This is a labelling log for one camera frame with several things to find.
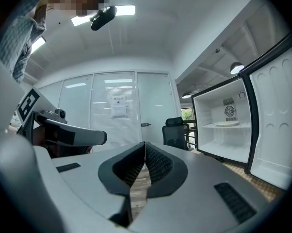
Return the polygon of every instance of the wooden floor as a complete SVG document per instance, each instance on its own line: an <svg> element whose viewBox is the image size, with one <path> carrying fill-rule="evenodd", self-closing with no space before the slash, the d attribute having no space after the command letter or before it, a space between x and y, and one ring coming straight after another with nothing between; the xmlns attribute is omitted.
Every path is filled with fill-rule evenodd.
<svg viewBox="0 0 292 233"><path fill-rule="evenodd" d="M194 150L192 151L196 154L201 154L200 152ZM250 174L245 174L244 169L241 166L237 166L231 163L223 163L226 167L239 174L242 178L249 181L257 190L259 190L266 199L270 202L276 196L282 193L282 190L264 182ZM146 205L146 193L147 189L151 186L149 172L146 166L143 167L142 171L138 175L136 181L130 190L131 197L131 208L132 208L132 217L135 219L140 211Z"/></svg>

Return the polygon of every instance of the plaid shirt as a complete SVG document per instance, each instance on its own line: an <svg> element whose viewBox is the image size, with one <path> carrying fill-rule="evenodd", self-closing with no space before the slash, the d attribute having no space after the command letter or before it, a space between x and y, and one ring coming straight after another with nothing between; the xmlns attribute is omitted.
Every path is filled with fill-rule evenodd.
<svg viewBox="0 0 292 233"><path fill-rule="evenodd" d="M18 83L24 78L32 43L46 30L46 5L36 10L34 18L26 17L39 1L21 0L7 19L12 23L0 39L0 59Z"/></svg>

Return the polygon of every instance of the headrest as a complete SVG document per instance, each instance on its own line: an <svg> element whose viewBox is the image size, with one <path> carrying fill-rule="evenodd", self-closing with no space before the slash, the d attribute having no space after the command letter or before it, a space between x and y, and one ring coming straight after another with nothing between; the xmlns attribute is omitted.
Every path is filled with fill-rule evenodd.
<svg viewBox="0 0 292 233"><path fill-rule="evenodd" d="M168 118L165 121L166 126L178 126L184 124L183 119L180 117L175 117L175 118Z"/></svg>

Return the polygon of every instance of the fridge shelf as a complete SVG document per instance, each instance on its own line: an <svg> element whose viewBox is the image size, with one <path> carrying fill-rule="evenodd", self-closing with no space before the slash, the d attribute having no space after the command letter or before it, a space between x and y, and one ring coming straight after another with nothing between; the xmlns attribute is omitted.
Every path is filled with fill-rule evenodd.
<svg viewBox="0 0 292 233"><path fill-rule="evenodd" d="M241 129L241 128L251 128L251 122L242 122L238 125L233 126L217 126L214 123L210 123L202 126L202 128L217 128L217 129Z"/></svg>
<svg viewBox="0 0 292 233"><path fill-rule="evenodd" d="M209 142L199 147L200 150L221 156L230 160L247 163L250 146L234 146L216 141Z"/></svg>

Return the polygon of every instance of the office chair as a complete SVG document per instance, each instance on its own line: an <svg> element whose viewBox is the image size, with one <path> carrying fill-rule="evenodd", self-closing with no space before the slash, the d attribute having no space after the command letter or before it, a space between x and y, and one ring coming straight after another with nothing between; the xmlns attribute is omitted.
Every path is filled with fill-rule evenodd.
<svg viewBox="0 0 292 233"><path fill-rule="evenodd" d="M174 148L192 151L188 148L189 125L181 117L168 118L162 127L163 144Z"/></svg>

